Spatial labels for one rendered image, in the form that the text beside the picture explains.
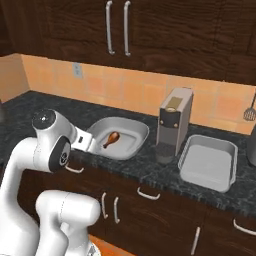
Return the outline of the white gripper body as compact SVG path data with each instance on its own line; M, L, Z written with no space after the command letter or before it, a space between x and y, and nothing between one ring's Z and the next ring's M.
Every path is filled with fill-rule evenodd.
M99 144L92 134L89 135L89 144L87 148L88 153L97 154L99 151Z

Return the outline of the brown chicken drumstick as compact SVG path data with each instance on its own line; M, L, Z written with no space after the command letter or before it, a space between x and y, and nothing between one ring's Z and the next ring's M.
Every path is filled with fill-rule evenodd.
M103 148L106 149L110 144L113 144L117 142L120 138L120 134L116 131L112 132L109 137L107 142L103 145Z

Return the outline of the grey rounded tupperware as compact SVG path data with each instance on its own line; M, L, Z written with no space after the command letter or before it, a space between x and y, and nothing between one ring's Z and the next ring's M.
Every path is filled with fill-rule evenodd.
M94 123L88 130L96 144L89 149L94 155L114 160L127 160L142 147L149 135L149 127L143 122L123 117L106 117ZM107 148L103 145L112 132L118 132L120 138Z

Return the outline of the grey rectangular tupperware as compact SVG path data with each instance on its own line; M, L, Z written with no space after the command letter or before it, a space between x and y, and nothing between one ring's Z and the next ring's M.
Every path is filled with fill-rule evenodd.
M192 135L178 162L181 178L189 183L227 192L236 181L238 147L227 140Z

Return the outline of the dark wood drawer front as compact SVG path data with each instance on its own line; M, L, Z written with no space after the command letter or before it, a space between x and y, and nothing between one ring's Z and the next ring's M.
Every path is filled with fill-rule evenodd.
M28 196L30 199L35 199L45 190L61 190L92 196L98 187L97 170L85 165L75 152L71 153L68 166L76 170L83 167L84 171L76 174L66 170L65 167L54 173L26 169L22 175L19 197Z
M174 214L191 219L193 222L201 222L204 219L207 207L203 203L173 191L150 187L135 176L127 176L105 169L101 169L101 172L107 175L111 193L119 197L120 207L130 214L158 214L159 216ZM161 196L156 201L148 200L137 194L138 187L141 187L143 193L152 196L160 193Z
M224 211L214 207L208 207L205 215L205 226L220 232L242 233L234 228L233 219L236 219L238 225L256 231L256 217L245 217L231 211Z

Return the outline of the grey coffee machine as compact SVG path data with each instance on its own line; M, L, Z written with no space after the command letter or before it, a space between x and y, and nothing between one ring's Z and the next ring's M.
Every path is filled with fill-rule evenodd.
M174 88L159 108L156 137L156 159L168 164L177 156L185 139L190 121L193 91Z

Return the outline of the dark wood lower cupboard door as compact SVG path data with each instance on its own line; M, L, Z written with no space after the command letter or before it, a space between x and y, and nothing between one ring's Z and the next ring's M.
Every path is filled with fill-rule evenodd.
M205 227L199 238L196 256L256 256L256 238L239 231Z
M110 219L109 215L107 219L103 218L102 207L101 207L101 196L104 190L97 190L92 193L92 196L99 202L100 204L100 215L99 219L96 223L88 228L89 233L93 236L101 240L105 240L107 238L107 229L108 229L108 220Z
M119 224L108 228L109 241L135 256L191 256L191 248L198 227L180 215L130 214L120 207Z

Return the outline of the dark wood cupboard door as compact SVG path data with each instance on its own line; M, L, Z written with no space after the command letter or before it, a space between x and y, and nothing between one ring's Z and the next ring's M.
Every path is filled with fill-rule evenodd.
M196 256L256 256L256 238L239 231L205 227L199 238Z
M226 0L130 0L129 51L139 70L221 80Z
M243 0L226 80L256 85L256 0Z
M43 0L45 44L53 59L107 65L106 0Z
M180 215L130 214L120 207L119 224L108 228L109 241L135 256L191 256L191 248L198 227Z
M92 193L92 196L99 202L100 204L100 215L99 219L96 223L88 228L89 233L93 236L101 240L105 240L107 238L107 229L108 229L108 220L110 219L109 215L107 219L103 218L102 207L101 207L101 196L104 190L97 190Z
M9 38L16 53L44 56L34 0L0 0Z

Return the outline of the dark wood upper cupboard door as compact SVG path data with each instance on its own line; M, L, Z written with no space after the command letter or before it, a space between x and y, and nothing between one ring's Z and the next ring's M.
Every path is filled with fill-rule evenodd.
M106 0L43 0L45 44L53 59L107 65Z
M129 51L139 70L221 80L226 0L130 0Z
M243 0L226 80L256 85L256 0Z
M16 53L44 56L34 0L0 0L9 38Z

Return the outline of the black hanging spatula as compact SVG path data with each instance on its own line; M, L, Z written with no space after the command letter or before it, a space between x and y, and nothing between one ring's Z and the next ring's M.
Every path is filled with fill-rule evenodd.
M251 103L251 106L247 108L244 112L243 118L246 121L254 121L256 119L256 110L254 109L254 102L256 100L256 94L254 95L253 101Z

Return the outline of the grey wall outlet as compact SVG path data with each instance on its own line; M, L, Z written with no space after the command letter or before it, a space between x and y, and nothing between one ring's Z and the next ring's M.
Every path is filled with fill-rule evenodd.
M83 78L82 67L79 63L73 63L72 69L73 69L73 75L76 78Z

